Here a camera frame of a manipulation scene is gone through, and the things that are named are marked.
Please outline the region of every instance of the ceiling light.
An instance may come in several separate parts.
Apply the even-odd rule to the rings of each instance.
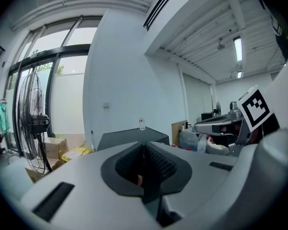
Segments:
[[[241,37],[237,36],[234,39],[236,54],[237,54],[237,61],[242,60],[242,39]]]

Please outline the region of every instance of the corrugated ceiling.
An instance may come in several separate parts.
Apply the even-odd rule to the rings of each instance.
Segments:
[[[217,82],[232,72],[254,75],[284,64],[271,27],[271,18],[258,0],[238,0],[245,28],[239,30],[228,0],[210,0],[175,30],[161,48],[198,67]],[[233,38],[240,35],[244,61],[236,61]],[[219,43],[224,46],[219,50]]]

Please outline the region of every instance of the black slot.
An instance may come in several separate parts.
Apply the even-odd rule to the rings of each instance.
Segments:
[[[219,162],[211,162],[209,165],[218,169],[225,170],[225,171],[231,171],[233,167],[232,165],[219,163]]]
[[[60,183],[33,210],[33,213],[45,221],[50,221],[73,188],[74,185],[72,184],[65,182]]]

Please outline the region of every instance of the tree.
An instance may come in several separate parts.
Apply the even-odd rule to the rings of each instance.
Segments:
[[[51,66],[52,66],[52,63],[51,63],[51,64],[47,63],[47,64],[45,64],[45,65],[41,65],[41,66],[39,66],[39,68],[37,69],[37,72],[39,72],[39,71],[44,71],[44,70],[48,70],[48,69],[51,68]],[[64,66],[59,66],[59,67],[58,67],[58,70],[57,70],[57,75],[62,75],[63,69],[64,69]]]

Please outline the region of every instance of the qr code tag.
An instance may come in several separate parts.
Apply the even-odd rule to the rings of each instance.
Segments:
[[[260,93],[258,85],[251,87],[241,98],[239,98],[238,107],[251,132],[272,115],[272,111],[269,109],[263,95]]]

